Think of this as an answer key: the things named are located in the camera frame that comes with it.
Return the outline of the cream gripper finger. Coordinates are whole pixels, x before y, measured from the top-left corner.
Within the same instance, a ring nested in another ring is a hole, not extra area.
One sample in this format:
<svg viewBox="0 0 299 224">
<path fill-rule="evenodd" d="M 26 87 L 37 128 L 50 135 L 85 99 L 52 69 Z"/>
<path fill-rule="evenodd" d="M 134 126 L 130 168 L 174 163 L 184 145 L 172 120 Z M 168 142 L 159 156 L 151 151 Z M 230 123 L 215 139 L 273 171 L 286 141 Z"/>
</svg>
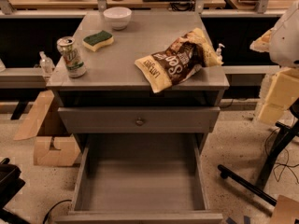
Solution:
<svg viewBox="0 0 299 224">
<path fill-rule="evenodd" d="M 270 46 L 270 37 L 272 34 L 272 29 L 269 29 L 266 31 L 263 35 L 261 35 L 259 38 L 254 40 L 249 48 L 251 50 L 257 51 L 257 52 L 268 52 L 269 46 Z"/>
</svg>

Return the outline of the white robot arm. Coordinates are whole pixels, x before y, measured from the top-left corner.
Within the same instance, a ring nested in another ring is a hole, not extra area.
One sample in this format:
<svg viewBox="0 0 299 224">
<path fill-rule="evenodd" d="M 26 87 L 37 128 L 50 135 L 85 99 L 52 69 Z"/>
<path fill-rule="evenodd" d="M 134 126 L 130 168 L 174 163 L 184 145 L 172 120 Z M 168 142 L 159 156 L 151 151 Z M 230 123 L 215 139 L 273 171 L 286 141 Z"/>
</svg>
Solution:
<svg viewBox="0 0 299 224">
<path fill-rule="evenodd" d="M 299 67 L 299 1 L 295 1 L 269 29 L 249 48 L 268 52 L 270 60 L 283 67 Z"/>
</svg>

